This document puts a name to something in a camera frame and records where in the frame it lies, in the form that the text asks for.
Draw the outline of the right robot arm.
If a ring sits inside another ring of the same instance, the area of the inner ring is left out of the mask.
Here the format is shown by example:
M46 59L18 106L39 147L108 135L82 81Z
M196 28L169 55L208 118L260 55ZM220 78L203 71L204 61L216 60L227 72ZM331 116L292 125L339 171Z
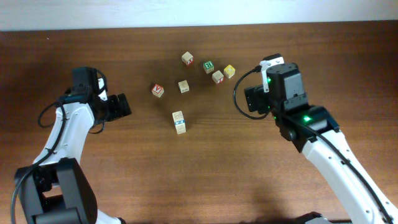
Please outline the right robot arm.
M262 84L245 88L248 110L259 119L274 117L281 136L318 169L351 222L397 223L397 208L359 163L339 124L325 107L309 104L298 65L274 54L254 72Z

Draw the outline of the wooden block blue side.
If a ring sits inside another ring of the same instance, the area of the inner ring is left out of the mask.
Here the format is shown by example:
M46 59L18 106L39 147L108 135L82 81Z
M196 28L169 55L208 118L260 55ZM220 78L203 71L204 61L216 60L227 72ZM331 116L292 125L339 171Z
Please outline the wooden block blue side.
M178 124L175 126L175 128L176 128L177 134L183 134L187 131L185 123Z

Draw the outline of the wooden block green side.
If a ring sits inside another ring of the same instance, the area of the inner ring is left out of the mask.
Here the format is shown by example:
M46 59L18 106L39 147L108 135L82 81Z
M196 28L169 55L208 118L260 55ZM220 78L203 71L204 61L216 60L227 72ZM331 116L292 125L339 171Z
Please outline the wooden block green side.
M172 117L173 117L174 123L177 122L177 121L184 120L182 111L173 112L172 113Z

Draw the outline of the blue top block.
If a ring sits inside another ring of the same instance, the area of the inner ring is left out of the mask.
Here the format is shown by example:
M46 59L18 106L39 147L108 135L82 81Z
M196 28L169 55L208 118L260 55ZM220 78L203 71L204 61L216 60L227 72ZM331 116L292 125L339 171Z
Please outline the blue top block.
M183 120L175 121L175 122L174 122L174 125L175 125L175 126L178 126L178 125L185 125L185 120L183 119Z

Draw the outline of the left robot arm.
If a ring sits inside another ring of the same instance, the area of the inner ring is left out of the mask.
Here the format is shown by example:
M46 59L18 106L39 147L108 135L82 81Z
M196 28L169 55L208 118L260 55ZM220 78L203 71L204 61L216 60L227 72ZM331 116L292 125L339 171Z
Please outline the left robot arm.
M106 76L92 67L75 68L73 85L51 105L55 121L33 164L16 171L11 222L20 202L27 223L124 223L98 209L80 160L87 135L97 125L131 114L125 94L107 95Z

